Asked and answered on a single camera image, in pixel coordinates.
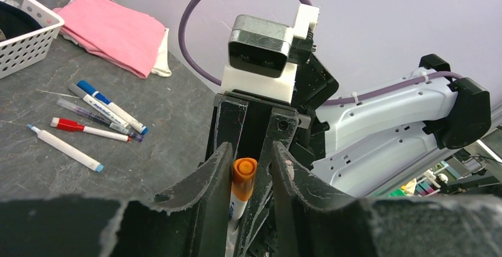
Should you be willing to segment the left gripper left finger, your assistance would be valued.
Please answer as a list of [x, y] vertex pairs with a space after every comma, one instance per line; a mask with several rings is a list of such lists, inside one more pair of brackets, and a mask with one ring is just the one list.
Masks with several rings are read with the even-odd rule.
[[2, 256], [224, 256], [230, 143], [152, 202], [60, 195], [1, 200]]

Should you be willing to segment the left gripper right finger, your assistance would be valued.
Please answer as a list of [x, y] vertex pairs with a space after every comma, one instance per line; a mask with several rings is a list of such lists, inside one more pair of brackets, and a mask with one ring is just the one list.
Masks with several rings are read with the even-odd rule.
[[278, 256], [500, 256], [493, 195], [355, 198], [299, 164], [281, 142], [271, 163]]

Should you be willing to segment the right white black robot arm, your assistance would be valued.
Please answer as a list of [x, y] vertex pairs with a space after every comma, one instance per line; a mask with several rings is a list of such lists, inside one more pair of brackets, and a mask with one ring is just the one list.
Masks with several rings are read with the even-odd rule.
[[375, 253], [353, 199], [398, 177], [417, 155], [460, 149], [491, 126], [489, 92], [435, 54], [393, 85], [328, 102], [337, 87], [315, 56], [279, 75], [236, 57], [225, 65], [208, 151], [224, 142], [234, 149], [234, 256], [247, 254], [268, 197], [285, 256]]

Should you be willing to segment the orange pen cap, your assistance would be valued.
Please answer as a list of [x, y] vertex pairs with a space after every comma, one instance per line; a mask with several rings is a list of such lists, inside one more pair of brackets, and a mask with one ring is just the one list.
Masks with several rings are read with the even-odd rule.
[[252, 195], [258, 162], [253, 158], [240, 158], [233, 163], [232, 193], [240, 201], [248, 201]]

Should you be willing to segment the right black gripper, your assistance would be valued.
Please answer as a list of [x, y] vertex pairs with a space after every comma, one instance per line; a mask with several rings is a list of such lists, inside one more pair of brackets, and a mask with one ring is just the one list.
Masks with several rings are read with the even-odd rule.
[[206, 155], [224, 142], [231, 143], [235, 159], [257, 160], [253, 192], [230, 232], [233, 256], [250, 256], [251, 245], [261, 228], [273, 217], [271, 160], [273, 142], [280, 141], [300, 164], [311, 164], [326, 156], [328, 123], [319, 121], [315, 110], [333, 95], [339, 83], [315, 54], [300, 65], [292, 103], [244, 91], [218, 94], [215, 98]]

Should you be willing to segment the white pen blue ends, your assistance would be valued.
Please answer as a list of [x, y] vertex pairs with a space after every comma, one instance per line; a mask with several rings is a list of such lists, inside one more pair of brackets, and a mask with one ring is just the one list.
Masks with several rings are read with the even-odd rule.
[[114, 114], [118, 115], [121, 119], [127, 122], [133, 129], [138, 131], [140, 134], [145, 135], [149, 129], [143, 123], [136, 120], [129, 113], [120, 108], [117, 104], [108, 99], [104, 94], [95, 89], [87, 81], [81, 80], [77, 83], [77, 86], [86, 91], [89, 95], [103, 103], [107, 108]]

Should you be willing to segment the red pen cap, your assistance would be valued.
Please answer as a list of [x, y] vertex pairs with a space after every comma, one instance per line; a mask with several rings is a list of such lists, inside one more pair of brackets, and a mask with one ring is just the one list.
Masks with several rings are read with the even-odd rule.
[[50, 122], [50, 126], [68, 132], [83, 132], [85, 128], [83, 124], [79, 124], [77, 121], [59, 117], [53, 117]]

